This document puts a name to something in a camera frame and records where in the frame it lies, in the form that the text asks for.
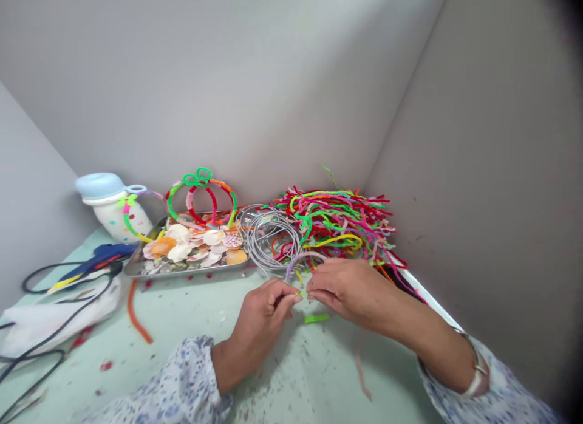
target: gray wire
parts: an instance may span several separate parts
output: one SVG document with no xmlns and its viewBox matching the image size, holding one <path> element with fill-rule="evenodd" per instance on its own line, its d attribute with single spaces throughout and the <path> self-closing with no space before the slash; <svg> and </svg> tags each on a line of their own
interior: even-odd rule
<svg viewBox="0 0 583 424">
<path fill-rule="evenodd" d="M 239 230 L 239 233 L 247 242 L 249 257 L 269 278 L 269 271 L 286 270 L 287 264 L 283 264 L 283 261 L 287 258 L 293 259 L 302 252 L 299 244 L 301 235 L 287 220 L 284 212 L 273 207 L 258 212 L 257 207 L 264 207 L 264 205 L 248 205 L 239 211 L 237 219 L 240 220 L 241 227 L 246 228 L 246 230 Z M 283 257 L 275 260 L 271 252 L 271 242 L 281 234 L 287 235 L 285 243 L 289 242 L 289 239 L 292 243 Z"/>
</svg>

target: floral sleeve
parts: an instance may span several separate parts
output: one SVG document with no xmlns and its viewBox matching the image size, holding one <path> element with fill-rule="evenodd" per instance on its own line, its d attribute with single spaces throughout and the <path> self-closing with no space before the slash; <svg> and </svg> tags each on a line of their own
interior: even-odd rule
<svg viewBox="0 0 583 424">
<path fill-rule="evenodd" d="M 225 420 L 233 399 L 217 390 L 211 360 L 213 339 L 185 339 L 166 366 L 133 394 L 116 400 L 82 422 L 200 423 Z"/>
<path fill-rule="evenodd" d="M 527 391 L 512 371 L 480 341 L 469 338 L 490 368 L 489 391 L 464 398 L 443 386 L 420 364 L 420 373 L 431 402 L 449 424 L 560 423 L 564 422 L 545 403 Z"/>
</svg>

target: polka dot bottle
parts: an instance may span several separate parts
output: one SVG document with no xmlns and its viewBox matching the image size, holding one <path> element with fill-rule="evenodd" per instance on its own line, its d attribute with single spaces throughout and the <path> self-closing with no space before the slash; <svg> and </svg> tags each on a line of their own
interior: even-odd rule
<svg viewBox="0 0 583 424">
<path fill-rule="evenodd" d="M 119 207 L 117 203 L 133 191 L 139 191 L 138 188 L 145 190 L 145 187 L 125 187 L 118 176 L 109 173 L 85 175 L 75 182 L 75 187 L 81 193 L 83 203 L 93 207 L 97 219 L 118 243 L 140 243 L 126 228 L 123 207 Z M 138 233 L 147 236 L 152 230 L 152 222 L 137 201 L 130 209 L 129 218 Z"/>
</svg>

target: paint-splattered table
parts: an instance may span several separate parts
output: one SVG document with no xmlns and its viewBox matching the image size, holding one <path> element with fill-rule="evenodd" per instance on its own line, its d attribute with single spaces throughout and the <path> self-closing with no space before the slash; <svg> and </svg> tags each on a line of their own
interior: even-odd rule
<svg viewBox="0 0 583 424">
<path fill-rule="evenodd" d="M 97 230 L 66 261 L 91 257 L 93 249 L 112 243 Z M 54 283 L 63 270 L 43 280 Z M 450 323 L 455 322 L 411 275 L 414 286 Z M 89 339 L 50 376 L 40 390 L 46 397 L 14 423 L 77 422 L 111 400 L 127 395 L 159 371 L 185 337 L 211 335 L 217 341 L 231 331 L 244 295 L 265 281 L 256 268 L 215 274 L 193 280 L 154 281 L 134 299 L 138 318 L 154 337 L 148 345 L 131 326 L 125 306 L 99 325 Z M 26 296 L 20 304 L 34 301 Z M 227 422 L 248 423 L 427 423 L 442 422 L 418 375 L 415 355 L 403 346 L 361 331 L 338 316 L 325 323 L 304 325 L 304 316 L 321 313 L 323 306 L 304 300 L 263 368 L 234 392 Z M 359 342 L 366 385 L 363 394 L 355 366 Z M 0 385 L 4 411 L 53 365 L 53 358 L 14 371 Z M 111 368 L 100 367 L 111 362 Z"/>
</svg>

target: white plastic bag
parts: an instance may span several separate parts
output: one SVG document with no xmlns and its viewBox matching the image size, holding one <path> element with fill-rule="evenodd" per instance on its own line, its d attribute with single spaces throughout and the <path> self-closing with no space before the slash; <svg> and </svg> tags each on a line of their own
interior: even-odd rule
<svg viewBox="0 0 583 424">
<path fill-rule="evenodd" d="M 69 293 L 53 304 L 38 304 L 37 302 L 32 306 L 16 306 L 6 309 L 2 322 L 14 322 L 16 325 L 0 330 L 0 356 L 17 358 L 51 336 L 90 300 L 57 304 L 59 301 L 76 298 L 95 298 L 105 289 L 107 283 L 105 281 L 92 287 L 85 287 L 73 296 Z M 107 319 L 119 306 L 121 296 L 120 280 L 114 277 L 111 285 L 103 295 L 85 307 L 59 334 L 32 352 L 30 356 L 51 350 L 81 332 L 85 327 Z M 22 362 L 17 368 L 29 361 L 32 360 Z"/>
</svg>

